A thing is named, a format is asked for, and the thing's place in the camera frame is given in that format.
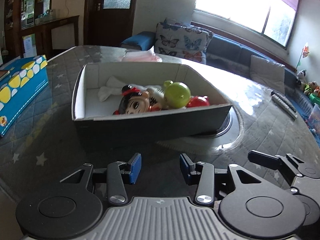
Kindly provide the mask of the red round toy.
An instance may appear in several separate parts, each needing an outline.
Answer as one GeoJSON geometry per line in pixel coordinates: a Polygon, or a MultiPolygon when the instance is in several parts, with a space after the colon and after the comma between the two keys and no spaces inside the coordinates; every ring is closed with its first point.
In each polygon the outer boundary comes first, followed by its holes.
{"type": "Polygon", "coordinates": [[[208,96],[192,96],[186,104],[187,108],[210,106],[208,96]]]}

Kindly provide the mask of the green round toy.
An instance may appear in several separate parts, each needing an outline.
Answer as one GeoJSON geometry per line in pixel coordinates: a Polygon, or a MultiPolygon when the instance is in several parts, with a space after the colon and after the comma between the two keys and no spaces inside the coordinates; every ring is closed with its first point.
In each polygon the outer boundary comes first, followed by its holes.
{"type": "Polygon", "coordinates": [[[191,99],[189,87],[182,82],[167,80],[163,83],[164,100],[169,109],[179,109],[187,105],[191,99]]]}

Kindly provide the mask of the cartoon girl doll figure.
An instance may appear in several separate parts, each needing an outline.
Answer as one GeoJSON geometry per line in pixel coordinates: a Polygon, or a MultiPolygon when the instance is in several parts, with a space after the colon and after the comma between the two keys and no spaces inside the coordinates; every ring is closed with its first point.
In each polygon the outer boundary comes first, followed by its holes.
{"type": "Polygon", "coordinates": [[[148,91],[137,92],[135,88],[129,89],[129,85],[122,88],[122,99],[119,107],[113,115],[139,114],[145,112],[161,111],[161,107],[151,106],[148,91]]]}

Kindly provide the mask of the white plush rabbit toy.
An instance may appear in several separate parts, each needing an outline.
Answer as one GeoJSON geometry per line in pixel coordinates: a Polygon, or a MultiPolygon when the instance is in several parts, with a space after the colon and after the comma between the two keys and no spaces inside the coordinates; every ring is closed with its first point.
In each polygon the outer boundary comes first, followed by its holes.
{"type": "MultiPolygon", "coordinates": [[[[120,96],[123,94],[122,88],[125,87],[126,84],[123,81],[118,80],[116,77],[111,76],[106,85],[100,87],[98,91],[98,99],[100,102],[104,102],[109,96],[117,95],[120,96]]],[[[149,100],[150,105],[157,106],[157,107],[164,107],[165,100],[164,100],[164,92],[159,85],[137,85],[137,84],[129,84],[129,89],[135,88],[137,92],[144,92],[148,91],[149,93],[149,100]]]]}

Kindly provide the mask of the grey remote control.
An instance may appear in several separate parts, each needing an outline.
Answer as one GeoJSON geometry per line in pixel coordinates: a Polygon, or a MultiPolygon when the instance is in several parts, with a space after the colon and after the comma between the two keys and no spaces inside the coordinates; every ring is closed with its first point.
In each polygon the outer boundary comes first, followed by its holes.
{"type": "Polygon", "coordinates": [[[275,102],[278,106],[280,106],[293,120],[297,119],[297,115],[291,110],[291,108],[278,96],[273,94],[271,96],[273,102],[275,102]]]}

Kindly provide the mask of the black remote control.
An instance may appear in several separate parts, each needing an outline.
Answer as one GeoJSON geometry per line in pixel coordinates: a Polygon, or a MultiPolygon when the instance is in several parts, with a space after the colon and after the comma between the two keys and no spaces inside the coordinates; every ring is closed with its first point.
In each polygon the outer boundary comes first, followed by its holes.
{"type": "Polygon", "coordinates": [[[283,94],[273,90],[271,92],[271,95],[276,95],[278,98],[280,98],[280,100],[285,102],[295,113],[297,112],[293,104],[283,94]]]}

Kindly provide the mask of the stuffed animals pile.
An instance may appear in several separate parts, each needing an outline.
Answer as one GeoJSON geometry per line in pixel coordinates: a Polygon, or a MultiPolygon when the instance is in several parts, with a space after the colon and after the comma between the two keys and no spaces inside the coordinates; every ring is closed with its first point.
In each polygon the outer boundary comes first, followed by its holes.
{"type": "Polygon", "coordinates": [[[317,82],[315,81],[307,82],[305,76],[306,70],[301,70],[297,73],[297,86],[306,96],[310,96],[312,94],[319,97],[319,85],[317,85],[317,82]]]}

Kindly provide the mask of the grey cardboard box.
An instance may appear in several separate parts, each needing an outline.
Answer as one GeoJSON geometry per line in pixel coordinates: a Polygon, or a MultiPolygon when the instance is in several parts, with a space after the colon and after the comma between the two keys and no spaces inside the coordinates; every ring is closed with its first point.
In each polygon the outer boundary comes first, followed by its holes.
{"type": "Polygon", "coordinates": [[[214,132],[231,106],[191,66],[110,62],[88,64],[80,71],[72,120],[86,137],[124,144],[214,132]]]}

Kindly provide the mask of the grey cushion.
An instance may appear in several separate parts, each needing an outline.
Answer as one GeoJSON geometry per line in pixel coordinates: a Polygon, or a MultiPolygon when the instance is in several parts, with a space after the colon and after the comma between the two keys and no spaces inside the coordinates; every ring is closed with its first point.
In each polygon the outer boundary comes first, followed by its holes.
{"type": "Polygon", "coordinates": [[[249,75],[255,82],[282,94],[285,93],[285,66],[283,64],[252,55],[249,75]]]}

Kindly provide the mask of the paper pinwheel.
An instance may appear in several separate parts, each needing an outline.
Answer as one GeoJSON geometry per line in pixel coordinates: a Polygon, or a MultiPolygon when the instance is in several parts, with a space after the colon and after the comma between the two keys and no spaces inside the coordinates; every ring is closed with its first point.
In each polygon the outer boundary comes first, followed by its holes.
{"type": "Polygon", "coordinates": [[[299,56],[298,63],[296,65],[296,69],[300,66],[301,59],[306,58],[309,55],[309,53],[310,53],[309,44],[308,44],[308,42],[306,42],[306,44],[302,48],[301,54],[299,56]]]}

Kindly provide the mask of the pink plastic bag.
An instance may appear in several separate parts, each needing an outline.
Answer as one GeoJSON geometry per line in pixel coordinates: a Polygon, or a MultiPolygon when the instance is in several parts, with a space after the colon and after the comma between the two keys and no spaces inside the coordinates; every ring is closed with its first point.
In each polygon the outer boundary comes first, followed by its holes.
{"type": "Polygon", "coordinates": [[[154,52],[154,46],[149,50],[127,49],[124,56],[118,57],[120,62],[162,62],[162,58],[154,52]]]}

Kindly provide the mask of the butterfly print pillow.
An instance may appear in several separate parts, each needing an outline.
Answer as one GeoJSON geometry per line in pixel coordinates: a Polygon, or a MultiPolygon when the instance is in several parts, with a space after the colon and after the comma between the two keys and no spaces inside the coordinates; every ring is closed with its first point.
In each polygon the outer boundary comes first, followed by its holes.
{"type": "Polygon", "coordinates": [[[154,51],[157,54],[179,57],[205,64],[206,51],[213,33],[193,25],[176,25],[167,21],[156,27],[154,51]]]}

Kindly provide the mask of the window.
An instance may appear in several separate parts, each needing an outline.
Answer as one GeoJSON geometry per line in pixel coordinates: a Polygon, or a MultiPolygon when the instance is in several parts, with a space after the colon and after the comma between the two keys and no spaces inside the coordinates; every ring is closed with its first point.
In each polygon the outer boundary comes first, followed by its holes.
{"type": "Polygon", "coordinates": [[[266,36],[287,47],[300,0],[196,0],[195,9],[266,36]]]}

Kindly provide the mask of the dark wooden cabinet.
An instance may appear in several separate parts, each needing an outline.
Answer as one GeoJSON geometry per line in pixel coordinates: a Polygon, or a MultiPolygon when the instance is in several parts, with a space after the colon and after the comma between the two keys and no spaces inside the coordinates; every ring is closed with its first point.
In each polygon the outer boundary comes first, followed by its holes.
{"type": "Polygon", "coordinates": [[[79,45],[79,15],[69,0],[3,0],[5,61],[44,54],[49,59],[79,45]]]}

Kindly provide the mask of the dark wooden door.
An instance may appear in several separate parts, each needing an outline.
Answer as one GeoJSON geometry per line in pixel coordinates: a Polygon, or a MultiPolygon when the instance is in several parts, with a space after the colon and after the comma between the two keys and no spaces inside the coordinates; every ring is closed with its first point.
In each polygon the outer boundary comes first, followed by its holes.
{"type": "Polygon", "coordinates": [[[136,0],[85,0],[84,44],[118,47],[132,34],[136,0]]]}

